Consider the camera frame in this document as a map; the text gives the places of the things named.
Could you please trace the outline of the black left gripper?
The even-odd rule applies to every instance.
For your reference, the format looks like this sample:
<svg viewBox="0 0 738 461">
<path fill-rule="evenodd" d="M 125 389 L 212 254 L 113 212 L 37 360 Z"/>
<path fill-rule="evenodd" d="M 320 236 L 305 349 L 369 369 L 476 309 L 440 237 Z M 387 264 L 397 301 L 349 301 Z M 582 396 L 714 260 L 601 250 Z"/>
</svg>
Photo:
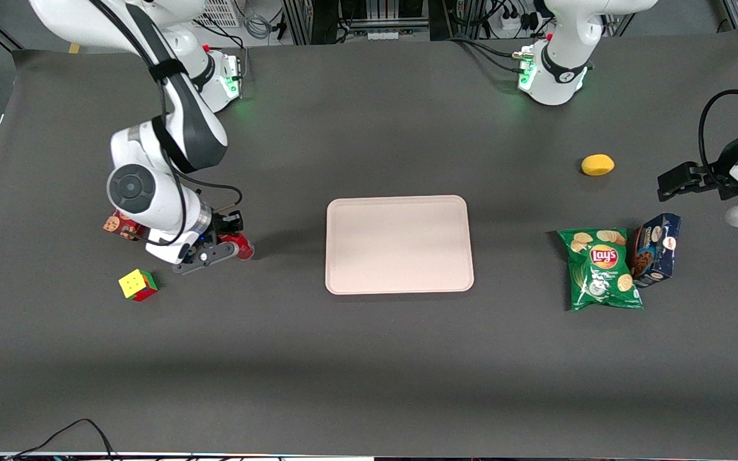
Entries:
<svg viewBox="0 0 738 461">
<path fill-rule="evenodd" d="M 694 161 L 685 161 L 658 176 L 658 200 L 668 201 L 686 193 L 717 190 L 721 197 L 738 197 L 738 180 L 730 169 L 738 163 L 738 137 L 728 142 L 715 161 L 708 161 L 705 147 L 701 149 L 705 169 Z"/>
</svg>

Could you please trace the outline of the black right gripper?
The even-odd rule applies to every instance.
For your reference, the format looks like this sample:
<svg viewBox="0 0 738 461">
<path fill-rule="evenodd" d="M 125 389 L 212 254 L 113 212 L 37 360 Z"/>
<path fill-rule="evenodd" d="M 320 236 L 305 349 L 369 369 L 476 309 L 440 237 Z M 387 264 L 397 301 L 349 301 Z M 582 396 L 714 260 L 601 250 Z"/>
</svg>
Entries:
<svg viewBox="0 0 738 461">
<path fill-rule="evenodd" d="M 179 236 L 179 257 L 199 259 L 202 251 L 220 244 L 218 234 L 238 234 L 243 228 L 240 210 L 214 213 L 210 207 L 195 208 L 188 212 L 184 230 Z"/>
</svg>

